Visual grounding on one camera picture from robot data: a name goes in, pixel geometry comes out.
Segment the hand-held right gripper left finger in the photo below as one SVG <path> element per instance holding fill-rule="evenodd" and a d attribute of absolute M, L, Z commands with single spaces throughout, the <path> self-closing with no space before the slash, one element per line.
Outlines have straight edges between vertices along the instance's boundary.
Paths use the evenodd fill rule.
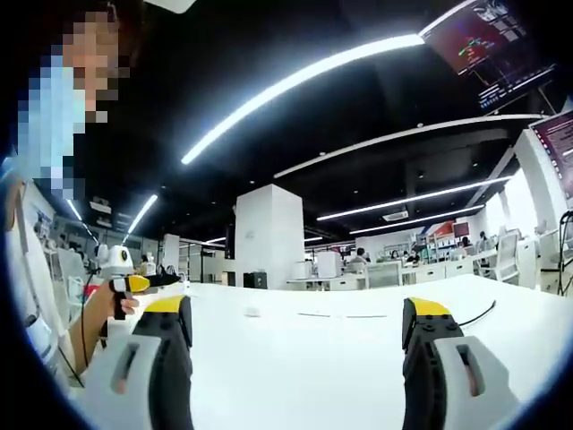
<path fill-rule="evenodd" d="M 93 429 L 192 429 L 192 305 L 186 295 L 148 305 L 85 374 Z"/>

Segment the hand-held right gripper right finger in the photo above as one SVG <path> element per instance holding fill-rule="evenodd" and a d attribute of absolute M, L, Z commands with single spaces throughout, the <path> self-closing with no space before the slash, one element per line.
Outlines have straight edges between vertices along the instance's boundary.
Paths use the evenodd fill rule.
<path fill-rule="evenodd" d="M 520 408 L 509 371 L 445 306 L 404 300 L 405 429 L 495 429 Z"/>

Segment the person's left hand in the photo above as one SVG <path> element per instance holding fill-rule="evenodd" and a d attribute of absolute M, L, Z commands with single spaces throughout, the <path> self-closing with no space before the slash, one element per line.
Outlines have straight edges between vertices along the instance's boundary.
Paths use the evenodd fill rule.
<path fill-rule="evenodd" d="M 115 315 L 117 294 L 109 287 L 106 281 L 102 283 L 93 298 L 94 305 L 98 310 L 99 319 L 105 322 L 109 317 Z M 136 298 L 120 298 L 119 306 L 123 313 L 134 314 L 137 307 L 140 305 Z"/>

